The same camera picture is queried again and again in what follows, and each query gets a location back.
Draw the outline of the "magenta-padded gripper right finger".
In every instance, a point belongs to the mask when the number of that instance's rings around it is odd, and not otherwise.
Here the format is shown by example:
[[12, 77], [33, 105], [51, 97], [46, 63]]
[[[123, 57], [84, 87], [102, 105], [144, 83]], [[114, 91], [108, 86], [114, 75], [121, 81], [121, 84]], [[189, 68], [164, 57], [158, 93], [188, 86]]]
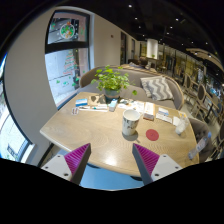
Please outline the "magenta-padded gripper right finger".
[[158, 155], [136, 143], [133, 144], [132, 154], [145, 185], [182, 169], [167, 154]]

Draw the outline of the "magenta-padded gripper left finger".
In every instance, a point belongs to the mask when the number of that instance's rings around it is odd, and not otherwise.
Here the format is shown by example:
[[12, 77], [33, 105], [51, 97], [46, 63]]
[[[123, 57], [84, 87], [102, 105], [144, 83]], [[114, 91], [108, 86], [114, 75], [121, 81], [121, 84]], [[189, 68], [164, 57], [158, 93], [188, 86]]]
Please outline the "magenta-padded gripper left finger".
[[79, 185], [90, 155], [91, 144], [87, 143], [66, 155], [54, 156], [42, 169]]

